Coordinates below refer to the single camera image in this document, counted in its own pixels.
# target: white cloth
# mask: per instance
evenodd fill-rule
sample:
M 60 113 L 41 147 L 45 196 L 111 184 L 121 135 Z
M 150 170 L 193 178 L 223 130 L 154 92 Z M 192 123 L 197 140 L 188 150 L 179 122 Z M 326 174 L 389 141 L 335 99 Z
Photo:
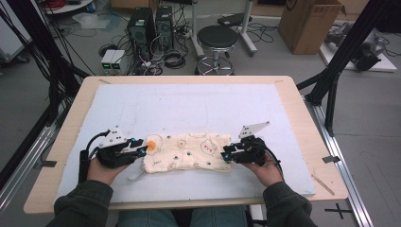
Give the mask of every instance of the white cloth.
M 144 168 L 147 173 L 193 168 L 230 172 L 231 164 L 220 154 L 230 143 L 230 135 L 224 134 L 149 135 Z

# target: black metal frame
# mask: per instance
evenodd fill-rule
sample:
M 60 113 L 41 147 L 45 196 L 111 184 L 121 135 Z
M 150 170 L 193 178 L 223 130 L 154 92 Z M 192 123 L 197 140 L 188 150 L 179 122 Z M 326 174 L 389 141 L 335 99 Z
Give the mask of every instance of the black metal frame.
M 370 0 L 327 67 L 315 77 L 297 84 L 298 90 L 302 90 L 316 83 L 312 92 L 305 96 L 306 101 L 314 106 L 320 106 L 322 104 L 322 99 L 328 93 L 324 125 L 330 136 L 334 136 L 333 116 L 337 86 L 342 70 L 344 70 L 348 62 L 355 56 L 369 33 L 375 28 L 375 25 L 396 1 L 399 2 L 400 0 Z

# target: metal rail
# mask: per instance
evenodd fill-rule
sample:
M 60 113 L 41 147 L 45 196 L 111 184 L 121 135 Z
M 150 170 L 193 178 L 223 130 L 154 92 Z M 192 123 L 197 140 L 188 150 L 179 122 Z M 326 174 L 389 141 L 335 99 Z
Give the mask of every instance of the metal rail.
M 330 135 L 329 131 L 324 125 L 325 115 L 322 106 L 313 106 L 312 104 L 306 102 L 306 105 L 309 105 L 313 110 L 313 113 L 316 116 L 318 121 L 318 126 L 321 129 L 322 138 L 327 145 L 327 148 L 332 156 L 337 156 L 340 158 L 339 162 L 336 162 L 336 168 L 339 171 L 342 179 L 344 180 L 345 186 L 348 189 L 348 201 L 351 204 L 351 207 L 354 211 L 355 217 L 357 219 L 357 223 L 361 227 L 373 227 L 371 218 L 366 210 L 365 204 L 362 201 L 362 197 L 359 195 L 357 191 L 357 186 L 354 183 L 352 175 L 348 169 L 347 164 L 345 163 L 344 157 L 342 156 L 339 144 L 337 143 L 336 138 Z

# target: hand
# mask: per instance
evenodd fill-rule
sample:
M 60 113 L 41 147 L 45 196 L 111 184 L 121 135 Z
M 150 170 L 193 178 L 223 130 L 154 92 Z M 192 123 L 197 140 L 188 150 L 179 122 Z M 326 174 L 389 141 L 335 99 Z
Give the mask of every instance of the hand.
M 114 178 L 127 167 L 128 165 L 117 168 L 108 168 L 103 166 L 97 158 L 94 158 L 91 160 L 91 164 L 89 165 L 87 180 L 98 181 L 110 185 L 114 181 Z
M 265 164 L 262 166 L 254 163 L 242 165 L 250 169 L 256 175 L 259 182 L 266 187 L 283 181 L 280 171 L 268 154 L 265 154 Z

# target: desk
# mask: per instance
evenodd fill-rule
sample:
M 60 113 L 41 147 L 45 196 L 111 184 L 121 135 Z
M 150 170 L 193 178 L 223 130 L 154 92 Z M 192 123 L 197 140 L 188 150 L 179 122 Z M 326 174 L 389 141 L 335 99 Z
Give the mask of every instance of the desk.
M 290 77 L 89 77 L 84 80 L 76 100 L 58 138 L 51 149 L 47 160 L 57 161 L 53 168 L 42 169 L 37 182 L 26 201 L 24 210 L 29 214 L 52 213 L 53 201 L 61 182 L 63 167 L 78 137 L 80 126 L 92 105 L 96 89 L 100 84 L 274 84 L 288 115 L 306 166 L 312 174 L 316 195 L 308 197 L 311 201 L 343 200 L 347 198 L 347 190 L 334 164 L 325 164 L 323 157 L 328 150 Z M 260 198 L 246 200 L 213 200 L 186 202 L 150 202 L 150 203 L 118 203 L 110 209 L 134 209 L 156 207 L 191 207 L 222 204 L 257 204 Z

